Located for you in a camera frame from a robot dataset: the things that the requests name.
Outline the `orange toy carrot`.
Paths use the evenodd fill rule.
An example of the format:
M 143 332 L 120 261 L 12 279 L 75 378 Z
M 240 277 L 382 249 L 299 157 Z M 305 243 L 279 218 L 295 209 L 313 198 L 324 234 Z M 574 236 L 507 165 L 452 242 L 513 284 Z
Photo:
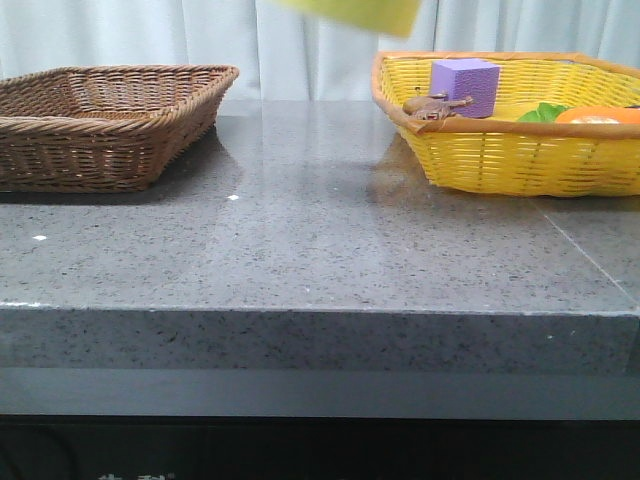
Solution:
M 575 106 L 541 102 L 518 118 L 519 122 L 563 124 L 638 124 L 639 109 L 617 106 Z

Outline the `brown wicker basket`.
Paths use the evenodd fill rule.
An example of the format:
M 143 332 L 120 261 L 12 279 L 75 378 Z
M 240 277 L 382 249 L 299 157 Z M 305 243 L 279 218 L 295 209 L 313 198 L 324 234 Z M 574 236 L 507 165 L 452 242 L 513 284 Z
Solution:
M 231 65 L 73 66 L 1 82 L 4 192 L 141 191 L 216 122 Z

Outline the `purple foam cube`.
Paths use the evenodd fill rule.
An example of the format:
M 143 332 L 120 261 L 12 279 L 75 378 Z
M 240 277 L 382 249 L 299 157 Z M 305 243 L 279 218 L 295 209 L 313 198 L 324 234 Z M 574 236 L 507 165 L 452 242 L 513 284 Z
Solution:
M 467 118 L 493 115 L 501 67 L 479 58 L 436 60 L 431 67 L 430 92 L 446 92 L 449 101 L 471 97 L 473 102 L 456 107 L 455 112 Z

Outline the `white curtain backdrop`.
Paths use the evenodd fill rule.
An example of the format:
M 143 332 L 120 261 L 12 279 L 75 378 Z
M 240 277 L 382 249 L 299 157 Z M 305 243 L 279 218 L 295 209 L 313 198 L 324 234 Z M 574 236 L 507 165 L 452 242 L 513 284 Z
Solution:
M 407 38 L 274 1 L 5 1 L 1 74 L 64 66 L 228 64 L 235 100 L 370 96 L 376 53 L 579 52 L 637 66 L 635 1 L 425 1 Z

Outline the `brown toy animal figure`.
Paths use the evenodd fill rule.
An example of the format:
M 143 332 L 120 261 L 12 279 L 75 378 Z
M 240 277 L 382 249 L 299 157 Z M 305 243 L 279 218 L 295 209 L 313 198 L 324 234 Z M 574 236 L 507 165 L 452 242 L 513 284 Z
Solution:
M 402 111 L 412 118 L 424 121 L 438 121 L 458 116 L 458 108 L 470 106 L 474 103 L 471 96 L 459 100 L 450 100 L 448 91 L 428 95 L 417 95 L 407 99 L 402 105 Z

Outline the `yellow tape roll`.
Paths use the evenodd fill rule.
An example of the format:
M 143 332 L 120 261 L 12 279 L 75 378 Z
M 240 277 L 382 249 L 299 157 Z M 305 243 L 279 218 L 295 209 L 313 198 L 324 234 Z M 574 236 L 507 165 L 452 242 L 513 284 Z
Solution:
M 279 4 L 306 15 L 401 38 L 411 34 L 421 7 L 417 0 L 283 0 Z

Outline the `yellow wicker basket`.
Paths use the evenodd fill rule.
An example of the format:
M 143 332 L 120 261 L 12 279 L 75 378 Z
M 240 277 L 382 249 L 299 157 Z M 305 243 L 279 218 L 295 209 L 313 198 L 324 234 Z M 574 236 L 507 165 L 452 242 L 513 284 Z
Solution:
M 632 196 L 639 192 L 639 128 L 523 122 L 546 102 L 629 109 L 639 102 L 639 71 L 580 53 L 479 52 L 500 67 L 493 116 L 416 120 L 403 103 L 427 92 L 432 66 L 463 59 L 446 51 L 380 51 L 372 96 L 440 187 L 514 196 Z

